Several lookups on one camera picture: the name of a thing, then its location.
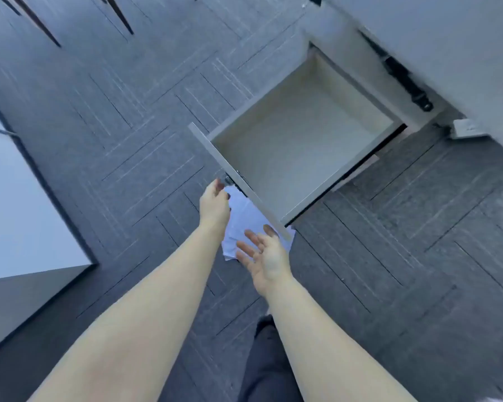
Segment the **left hand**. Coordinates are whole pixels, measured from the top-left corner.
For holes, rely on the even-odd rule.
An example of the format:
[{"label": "left hand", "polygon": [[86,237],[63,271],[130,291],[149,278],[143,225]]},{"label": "left hand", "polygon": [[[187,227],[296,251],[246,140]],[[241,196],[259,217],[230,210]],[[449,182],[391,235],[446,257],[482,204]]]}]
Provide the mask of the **left hand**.
[{"label": "left hand", "polygon": [[213,228],[224,236],[229,222],[229,194],[222,189],[224,184],[215,179],[207,186],[200,199],[200,226]]}]

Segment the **hand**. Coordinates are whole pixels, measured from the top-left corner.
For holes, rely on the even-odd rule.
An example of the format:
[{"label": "hand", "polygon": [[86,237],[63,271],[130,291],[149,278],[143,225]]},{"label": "hand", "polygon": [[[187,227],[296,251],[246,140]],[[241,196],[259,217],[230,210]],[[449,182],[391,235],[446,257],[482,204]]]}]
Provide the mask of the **hand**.
[{"label": "hand", "polygon": [[216,234],[224,237],[229,222],[229,194],[222,189],[224,184],[215,179],[205,189],[200,199],[200,226],[214,229]]},{"label": "hand", "polygon": [[244,232],[257,248],[243,241],[237,241],[236,246],[242,251],[237,251],[236,257],[251,273],[255,289],[260,295],[268,297],[276,284],[291,279],[292,273],[287,251],[283,248],[277,233],[267,224],[263,229],[266,235],[255,234],[251,230]]}]

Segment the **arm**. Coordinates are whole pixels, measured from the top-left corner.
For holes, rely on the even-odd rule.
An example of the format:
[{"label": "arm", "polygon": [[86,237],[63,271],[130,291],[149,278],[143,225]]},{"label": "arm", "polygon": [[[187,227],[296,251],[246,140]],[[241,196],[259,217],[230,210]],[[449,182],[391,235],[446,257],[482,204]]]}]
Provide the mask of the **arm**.
[{"label": "arm", "polygon": [[229,220],[216,180],[188,239],[78,338],[30,402],[154,402],[177,358]]},{"label": "arm", "polygon": [[291,274],[288,254],[274,230],[246,231],[237,254],[266,297],[296,382],[306,401],[415,402],[395,378],[322,310]]}]

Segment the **white paper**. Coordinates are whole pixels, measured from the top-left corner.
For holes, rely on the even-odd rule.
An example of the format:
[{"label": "white paper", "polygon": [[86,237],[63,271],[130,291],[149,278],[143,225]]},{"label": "white paper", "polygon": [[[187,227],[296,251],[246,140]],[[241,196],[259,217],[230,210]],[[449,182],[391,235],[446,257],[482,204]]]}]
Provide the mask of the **white paper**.
[{"label": "white paper", "polygon": [[[245,230],[251,230],[255,233],[263,233],[263,225],[268,224],[268,220],[254,206],[252,201],[242,194],[235,186],[227,186],[224,189],[230,194],[229,207],[231,208],[231,216],[229,223],[225,229],[225,237],[221,242],[221,247],[226,260],[236,258],[236,242],[244,241],[245,243],[254,246],[254,244],[244,235]],[[296,231],[288,226],[287,230],[291,235],[291,240],[286,241],[281,236],[279,239],[287,252],[291,249],[293,240],[295,239]]]}]

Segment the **right hand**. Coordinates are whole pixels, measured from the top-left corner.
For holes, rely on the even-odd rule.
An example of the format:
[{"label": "right hand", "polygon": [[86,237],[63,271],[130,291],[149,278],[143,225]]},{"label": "right hand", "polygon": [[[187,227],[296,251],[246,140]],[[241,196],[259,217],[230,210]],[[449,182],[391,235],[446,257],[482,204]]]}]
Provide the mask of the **right hand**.
[{"label": "right hand", "polygon": [[263,229],[266,235],[255,234],[251,230],[244,232],[256,248],[243,241],[237,241],[236,246],[241,251],[236,252],[236,257],[248,268],[255,289],[261,296],[268,297],[277,284],[291,279],[292,273],[287,251],[283,248],[277,233],[267,224]]}]

